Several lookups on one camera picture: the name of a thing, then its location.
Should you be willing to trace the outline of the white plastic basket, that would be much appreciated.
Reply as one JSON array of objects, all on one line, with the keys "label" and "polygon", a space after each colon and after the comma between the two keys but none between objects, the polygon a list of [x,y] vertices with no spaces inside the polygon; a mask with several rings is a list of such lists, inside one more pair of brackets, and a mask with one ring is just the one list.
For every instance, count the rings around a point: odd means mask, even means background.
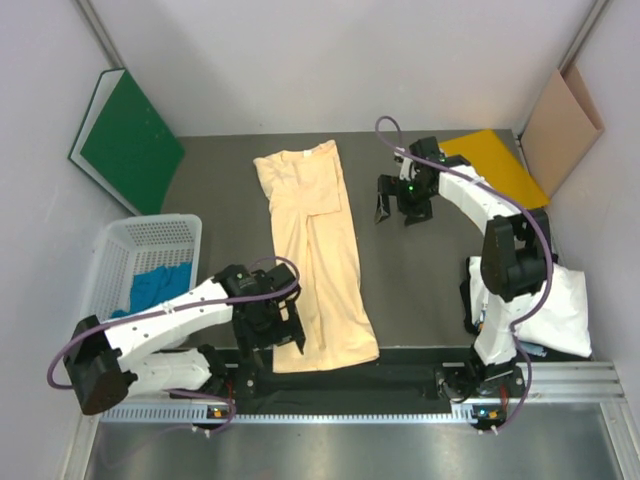
[{"label": "white plastic basket", "polygon": [[159,267],[185,264],[185,290],[196,285],[202,222],[193,214],[162,214],[114,221],[94,249],[80,315],[103,322],[116,311],[131,310],[135,277]]}]

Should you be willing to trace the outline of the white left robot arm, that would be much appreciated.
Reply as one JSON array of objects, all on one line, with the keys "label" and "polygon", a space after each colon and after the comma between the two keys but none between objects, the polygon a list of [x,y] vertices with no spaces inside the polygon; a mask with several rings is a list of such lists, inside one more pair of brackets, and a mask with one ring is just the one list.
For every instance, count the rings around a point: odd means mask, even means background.
[{"label": "white left robot arm", "polygon": [[85,415],[110,410],[128,397],[168,390],[216,396],[227,370],[214,347],[180,343],[203,329],[231,324],[241,355],[289,343],[302,350],[306,336],[296,300],[296,271],[281,263],[268,271],[232,264],[192,290],[132,317],[79,321],[63,356]]}]

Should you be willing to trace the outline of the cream yellow t shirt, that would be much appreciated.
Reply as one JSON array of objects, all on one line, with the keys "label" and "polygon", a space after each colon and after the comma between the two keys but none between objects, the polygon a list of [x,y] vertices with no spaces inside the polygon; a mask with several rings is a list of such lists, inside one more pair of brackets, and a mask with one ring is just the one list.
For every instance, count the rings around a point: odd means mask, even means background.
[{"label": "cream yellow t shirt", "polygon": [[254,166],[269,203],[274,252],[300,272],[296,305],[306,342],[276,348],[274,371],[328,371],[377,359],[336,142],[259,157]]}]

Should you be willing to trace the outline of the yellow plastic folder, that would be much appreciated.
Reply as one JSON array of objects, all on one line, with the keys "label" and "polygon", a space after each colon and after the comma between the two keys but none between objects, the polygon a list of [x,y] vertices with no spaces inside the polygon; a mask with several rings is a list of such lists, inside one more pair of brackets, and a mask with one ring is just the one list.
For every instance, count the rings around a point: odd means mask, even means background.
[{"label": "yellow plastic folder", "polygon": [[493,130],[446,140],[440,146],[447,156],[463,156],[492,187],[527,209],[546,207],[550,203],[519,158]]}]

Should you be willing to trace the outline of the white t shirt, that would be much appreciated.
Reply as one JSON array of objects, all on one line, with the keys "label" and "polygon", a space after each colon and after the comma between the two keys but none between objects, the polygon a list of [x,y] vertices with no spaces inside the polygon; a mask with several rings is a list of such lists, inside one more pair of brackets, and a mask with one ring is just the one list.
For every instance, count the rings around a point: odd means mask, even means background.
[{"label": "white t shirt", "polygon": [[[470,281],[472,320],[482,326],[490,292],[483,284],[480,263],[478,256],[466,259],[464,280]],[[541,345],[547,351],[589,357],[592,348],[585,274],[555,265],[548,299],[532,318],[516,327],[516,333],[521,341]]]}]

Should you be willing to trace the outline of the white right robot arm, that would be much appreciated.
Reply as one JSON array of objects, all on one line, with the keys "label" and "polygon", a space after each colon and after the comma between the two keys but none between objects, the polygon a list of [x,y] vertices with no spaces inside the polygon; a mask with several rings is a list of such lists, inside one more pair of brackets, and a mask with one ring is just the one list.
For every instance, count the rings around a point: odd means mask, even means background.
[{"label": "white right robot arm", "polygon": [[483,235],[479,267],[489,292],[488,317],[472,346],[466,380],[474,393],[490,395],[513,370],[516,325],[537,313],[551,292],[548,218],[543,210],[528,210],[496,190],[463,156],[445,155],[433,137],[392,150],[399,173],[378,178],[376,222],[389,217],[392,202],[406,225],[426,222],[439,196]]}]

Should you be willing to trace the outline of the aluminium frame rail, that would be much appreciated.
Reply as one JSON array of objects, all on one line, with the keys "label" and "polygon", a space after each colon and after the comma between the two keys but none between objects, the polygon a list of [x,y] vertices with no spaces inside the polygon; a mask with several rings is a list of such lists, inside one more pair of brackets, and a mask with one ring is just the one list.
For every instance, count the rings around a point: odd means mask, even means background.
[{"label": "aluminium frame rail", "polygon": [[[522,376],[520,378],[514,377],[510,384],[500,382],[493,392],[481,391],[469,398],[496,398],[500,394],[506,394],[510,398],[520,398],[541,394],[543,396],[565,397],[576,401],[580,398],[605,394],[615,395],[621,389],[613,368],[603,363],[587,361],[536,362],[530,366],[516,363],[515,365],[521,370]],[[226,366],[227,375],[232,368],[238,366],[240,365]],[[209,398],[216,396],[219,399],[231,398],[225,387],[222,387],[214,395],[198,391],[168,390],[133,397],[158,395],[162,392],[173,397]],[[447,398],[445,401],[464,402],[469,398]]]}]

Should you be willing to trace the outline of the green binder folder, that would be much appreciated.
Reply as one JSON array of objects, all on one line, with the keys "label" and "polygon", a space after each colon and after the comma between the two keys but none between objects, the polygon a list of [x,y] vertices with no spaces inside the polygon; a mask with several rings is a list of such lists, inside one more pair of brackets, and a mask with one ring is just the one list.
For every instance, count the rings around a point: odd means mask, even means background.
[{"label": "green binder folder", "polygon": [[69,160],[132,214],[155,215],[184,155],[127,70],[99,75]]}]

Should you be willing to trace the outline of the blue t shirt in basket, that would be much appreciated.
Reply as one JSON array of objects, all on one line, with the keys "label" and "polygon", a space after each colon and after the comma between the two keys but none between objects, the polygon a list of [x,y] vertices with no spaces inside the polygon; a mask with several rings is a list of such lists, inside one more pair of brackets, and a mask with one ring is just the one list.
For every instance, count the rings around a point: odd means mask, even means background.
[{"label": "blue t shirt in basket", "polygon": [[118,309],[110,319],[134,315],[190,290],[192,264],[160,266],[133,277],[129,295],[129,309]]}]

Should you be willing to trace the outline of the beige cardboard folder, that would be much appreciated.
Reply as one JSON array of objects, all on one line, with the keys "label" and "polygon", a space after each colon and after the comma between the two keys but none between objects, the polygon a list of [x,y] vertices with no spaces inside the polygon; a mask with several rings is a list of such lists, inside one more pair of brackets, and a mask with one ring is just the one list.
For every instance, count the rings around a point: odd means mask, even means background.
[{"label": "beige cardboard folder", "polygon": [[557,192],[603,131],[579,69],[554,71],[521,137],[529,173],[547,197]]}]

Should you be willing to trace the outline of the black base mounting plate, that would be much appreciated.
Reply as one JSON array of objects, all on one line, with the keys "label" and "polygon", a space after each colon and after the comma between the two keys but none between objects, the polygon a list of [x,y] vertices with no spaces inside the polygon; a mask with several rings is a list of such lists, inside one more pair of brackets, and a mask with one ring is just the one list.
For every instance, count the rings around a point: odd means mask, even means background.
[{"label": "black base mounting plate", "polygon": [[483,367],[475,353],[461,348],[384,348],[376,360],[330,371],[278,374],[270,367],[267,362],[230,370],[224,387],[242,409],[337,411],[384,402],[438,403],[493,392],[498,383],[522,376],[514,361]]}]

